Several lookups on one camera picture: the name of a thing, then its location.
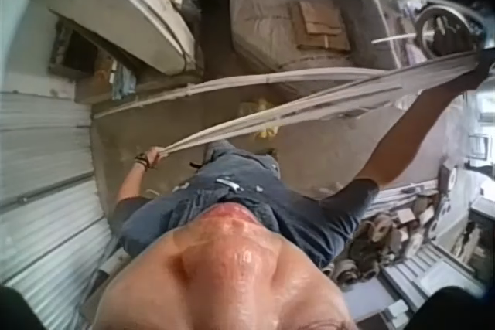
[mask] blue shirt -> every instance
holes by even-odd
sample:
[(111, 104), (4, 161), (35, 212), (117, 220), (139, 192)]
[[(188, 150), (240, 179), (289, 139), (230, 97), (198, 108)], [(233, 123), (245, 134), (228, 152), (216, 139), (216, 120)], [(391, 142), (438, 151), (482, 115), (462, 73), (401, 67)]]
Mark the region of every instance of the blue shirt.
[(288, 189), (262, 157), (235, 150), (203, 166), (170, 195), (122, 200), (111, 225), (119, 229), (124, 249), (136, 257), (161, 235), (184, 226), (213, 204), (238, 202), (321, 269), (343, 250), (377, 193), (375, 182), (358, 179), (334, 196), (310, 199)]

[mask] workshop floor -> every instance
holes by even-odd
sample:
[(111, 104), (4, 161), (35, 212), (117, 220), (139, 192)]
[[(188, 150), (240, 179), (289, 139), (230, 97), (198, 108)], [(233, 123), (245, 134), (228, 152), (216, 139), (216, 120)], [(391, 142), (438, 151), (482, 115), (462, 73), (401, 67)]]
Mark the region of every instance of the workshop floor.
[[(233, 52), (230, 42), (228, 0), (206, 3), (201, 22), (201, 45), (205, 56), (205, 80), (250, 73)], [(166, 146), (189, 134), (238, 116), (242, 102), (260, 97), (277, 101), (277, 92), (267, 87), (249, 87), (196, 95), (142, 109), (124, 111), (94, 121), (91, 132), (94, 166), (102, 205), (109, 213), (118, 188), (139, 152), (152, 145)], [(375, 145), (402, 115), (384, 107), (359, 118), (313, 121), (284, 127), (271, 141), (252, 136), (235, 138), (238, 147), (255, 151), (273, 147), (278, 151), (282, 180), (307, 196), (322, 197), (320, 189), (345, 185), (360, 170)], [(421, 151), (396, 184), (435, 179), (445, 156), (462, 161), (467, 131), (455, 123), (463, 117), (456, 103), (440, 118)], [(147, 196), (167, 193), (193, 175), (190, 162), (201, 163), (203, 147), (172, 154), (144, 181)]]

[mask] wooden board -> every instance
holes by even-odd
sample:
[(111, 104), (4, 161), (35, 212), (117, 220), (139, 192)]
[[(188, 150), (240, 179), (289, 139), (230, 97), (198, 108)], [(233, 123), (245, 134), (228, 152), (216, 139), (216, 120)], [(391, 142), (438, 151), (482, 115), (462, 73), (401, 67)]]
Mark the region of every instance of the wooden board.
[(343, 31), (338, 9), (313, 2), (299, 2), (299, 6), (308, 34), (339, 35)]
[(300, 49), (327, 49), (336, 52), (349, 52), (350, 45), (347, 35), (342, 31), (338, 35), (310, 35), (306, 32), (306, 24), (302, 17), (299, 2), (290, 2), (288, 10), (294, 27), (294, 37), (297, 47)]

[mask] man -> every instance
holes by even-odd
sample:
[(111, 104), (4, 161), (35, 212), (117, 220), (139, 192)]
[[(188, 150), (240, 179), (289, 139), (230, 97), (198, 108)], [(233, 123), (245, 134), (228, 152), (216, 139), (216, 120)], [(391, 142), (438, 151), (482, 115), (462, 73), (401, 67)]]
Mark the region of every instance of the man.
[(121, 242), (134, 260), (108, 286), (95, 329), (355, 328), (339, 288), (322, 272), (380, 188), (411, 163), (429, 129), (487, 64), (423, 92), (356, 178), (319, 202), (288, 190), (269, 156), (227, 142), (172, 195), (139, 196), (157, 148), (118, 193)]

